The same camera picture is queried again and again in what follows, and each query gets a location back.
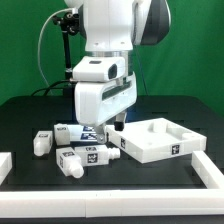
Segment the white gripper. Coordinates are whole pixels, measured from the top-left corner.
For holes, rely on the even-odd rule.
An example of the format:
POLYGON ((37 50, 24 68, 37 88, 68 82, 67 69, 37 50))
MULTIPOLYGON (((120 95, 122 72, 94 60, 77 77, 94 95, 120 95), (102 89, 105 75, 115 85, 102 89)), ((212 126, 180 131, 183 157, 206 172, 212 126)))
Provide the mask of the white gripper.
POLYGON ((103 123, 117 115, 114 128, 122 131, 127 115, 124 110, 133 105, 136 99, 135 74, 128 76, 121 86, 116 80, 107 83, 78 82, 75 87, 76 119, 81 125, 95 127, 97 142, 105 144, 107 137, 103 123))

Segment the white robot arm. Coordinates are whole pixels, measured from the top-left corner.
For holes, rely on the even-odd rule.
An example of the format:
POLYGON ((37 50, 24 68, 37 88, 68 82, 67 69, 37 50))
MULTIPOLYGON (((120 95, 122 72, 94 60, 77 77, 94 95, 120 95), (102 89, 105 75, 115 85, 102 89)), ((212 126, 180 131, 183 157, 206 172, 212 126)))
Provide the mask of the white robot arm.
POLYGON ((137 45, 155 45, 168 34, 167 0, 64 0, 79 16, 86 55, 73 68, 75 112, 79 124, 92 127, 106 142, 106 122, 124 128, 126 110, 136 102, 131 53, 137 45))

